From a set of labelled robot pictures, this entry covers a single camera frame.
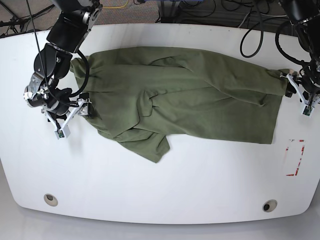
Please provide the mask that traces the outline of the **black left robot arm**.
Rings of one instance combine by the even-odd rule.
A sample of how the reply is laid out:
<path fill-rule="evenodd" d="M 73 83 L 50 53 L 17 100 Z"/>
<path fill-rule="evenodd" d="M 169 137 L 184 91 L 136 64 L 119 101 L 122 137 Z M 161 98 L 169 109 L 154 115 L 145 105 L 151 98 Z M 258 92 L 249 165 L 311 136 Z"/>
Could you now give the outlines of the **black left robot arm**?
<path fill-rule="evenodd" d="M 320 2 L 318 0 L 280 0 L 288 20 L 275 33 L 275 45 L 287 60 L 300 65 L 303 74 L 297 82 L 310 96 L 320 94 Z M 309 53 L 310 61 L 298 60 L 283 51 L 279 38 L 281 31 L 292 26 L 302 49 Z"/>

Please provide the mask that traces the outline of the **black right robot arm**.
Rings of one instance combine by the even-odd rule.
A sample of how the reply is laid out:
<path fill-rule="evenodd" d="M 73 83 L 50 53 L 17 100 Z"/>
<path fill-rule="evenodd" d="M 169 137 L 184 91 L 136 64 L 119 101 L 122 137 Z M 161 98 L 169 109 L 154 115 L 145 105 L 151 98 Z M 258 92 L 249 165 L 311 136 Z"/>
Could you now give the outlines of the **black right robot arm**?
<path fill-rule="evenodd" d="M 102 11 L 98 0 L 54 0 L 60 15 L 50 30 L 44 48 L 34 60 L 34 73 L 25 88 L 24 99 L 32 108 L 42 107 L 51 115 L 64 116 L 69 108 L 79 107 L 71 98 L 82 93 L 89 80 L 89 64 L 85 64 L 85 80 L 76 92 L 58 89 L 59 80 L 69 72 L 73 54 L 85 56 L 80 46 Z"/>

